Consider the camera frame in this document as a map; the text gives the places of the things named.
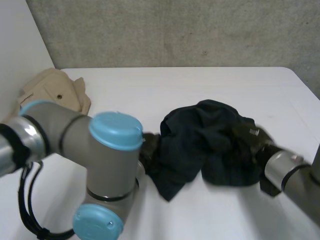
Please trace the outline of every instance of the tan fabric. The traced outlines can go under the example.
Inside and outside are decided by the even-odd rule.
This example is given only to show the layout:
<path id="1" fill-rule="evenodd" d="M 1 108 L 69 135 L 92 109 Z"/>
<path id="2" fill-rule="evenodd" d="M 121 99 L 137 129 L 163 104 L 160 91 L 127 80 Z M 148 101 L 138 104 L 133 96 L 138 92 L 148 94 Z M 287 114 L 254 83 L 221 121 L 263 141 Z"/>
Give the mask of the tan fabric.
<path id="1" fill-rule="evenodd" d="M 18 115 L 20 107 L 36 100 L 55 102 L 65 108 L 87 115 L 91 100 L 86 95 L 86 85 L 82 77 L 72 81 L 68 75 L 58 69 L 49 68 L 34 77 L 23 87 L 23 95 L 17 99 L 12 113 L 4 120 Z"/>

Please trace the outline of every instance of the gray concrete wall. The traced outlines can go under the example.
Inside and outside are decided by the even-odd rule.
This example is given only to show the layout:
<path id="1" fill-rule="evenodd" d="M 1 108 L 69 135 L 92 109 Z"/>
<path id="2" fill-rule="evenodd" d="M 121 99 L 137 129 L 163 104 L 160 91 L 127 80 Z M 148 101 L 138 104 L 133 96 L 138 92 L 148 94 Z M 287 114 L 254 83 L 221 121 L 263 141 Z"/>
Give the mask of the gray concrete wall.
<path id="1" fill-rule="evenodd" d="M 320 0 L 27 0 L 56 68 L 282 66 L 320 97 Z"/>

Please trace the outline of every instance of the dark navy cloth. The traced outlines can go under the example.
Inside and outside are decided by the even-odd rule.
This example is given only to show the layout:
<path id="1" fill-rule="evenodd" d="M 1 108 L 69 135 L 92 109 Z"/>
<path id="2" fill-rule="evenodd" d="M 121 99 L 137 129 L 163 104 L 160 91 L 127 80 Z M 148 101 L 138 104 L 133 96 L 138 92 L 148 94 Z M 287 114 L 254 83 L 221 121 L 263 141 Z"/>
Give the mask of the dark navy cloth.
<path id="1" fill-rule="evenodd" d="M 239 123 L 255 121 L 213 100 L 181 107 L 165 116 L 160 124 L 161 135 L 155 135 L 157 149 L 146 165 L 146 173 L 159 194 L 170 201 L 199 171 L 213 185 L 256 184 L 260 169 L 252 161 L 249 146 L 231 131 Z"/>

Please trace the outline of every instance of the white table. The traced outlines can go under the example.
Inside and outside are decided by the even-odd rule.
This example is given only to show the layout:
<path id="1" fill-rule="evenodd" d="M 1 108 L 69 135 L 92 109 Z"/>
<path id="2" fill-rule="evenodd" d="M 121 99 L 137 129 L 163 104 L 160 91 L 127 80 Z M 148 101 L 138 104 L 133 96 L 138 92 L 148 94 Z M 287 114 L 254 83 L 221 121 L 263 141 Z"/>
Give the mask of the white table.
<path id="1" fill-rule="evenodd" d="M 90 116 L 119 111 L 138 118 L 145 131 L 159 132 L 166 114 L 213 99 L 266 128 L 277 143 L 312 161 L 320 142 L 320 101 L 282 67 L 79 68 L 92 100 Z M 17 201 L 19 173 L 0 179 L 0 240 L 35 240 L 23 226 Z M 44 161 L 33 206 L 42 226 L 71 227 L 85 192 L 85 169 L 60 156 Z M 286 196 L 272 199 L 251 187 L 205 184 L 201 174 L 171 201 L 149 177 L 133 205 L 121 240 L 315 240 L 320 228 Z"/>

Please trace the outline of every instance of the black cable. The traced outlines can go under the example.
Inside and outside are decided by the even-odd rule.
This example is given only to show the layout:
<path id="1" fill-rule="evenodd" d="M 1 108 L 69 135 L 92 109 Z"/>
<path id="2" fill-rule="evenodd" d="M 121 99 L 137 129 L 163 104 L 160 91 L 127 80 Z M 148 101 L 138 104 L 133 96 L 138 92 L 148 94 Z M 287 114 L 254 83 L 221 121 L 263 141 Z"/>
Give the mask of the black cable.
<path id="1" fill-rule="evenodd" d="M 19 211 L 20 211 L 20 216 L 21 220 L 24 224 L 24 226 L 33 234 L 37 236 L 39 240 L 66 240 L 71 238 L 75 232 L 73 229 L 70 229 L 68 231 L 62 232 L 62 233 L 52 233 L 48 229 L 41 227 L 35 217 L 35 214 L 32 209 L 32 191 L 33 187 L 35 184 L 35 181 L 43 169 L 43 163 L 42 161 L 39 162 L 39 168 L 35 172 L 31 183 L 29 187 L 29 192 L 28 192 L 28 198 L 27 198 L 27 205 L 28 205 L 28 211 L 26 209 L 26 204 L 25 204 L 25 184 L 26 184 L 26 179 L 28 175 L 30 174 L 32 168 L 33 168 L 33 163 L 30 163 L 29 165 L 26 165 L 21 173 L 20 177 L 20 186 L 19 186 L 19 191 L 18 191 L 18 203 L 19 203 Z"/>

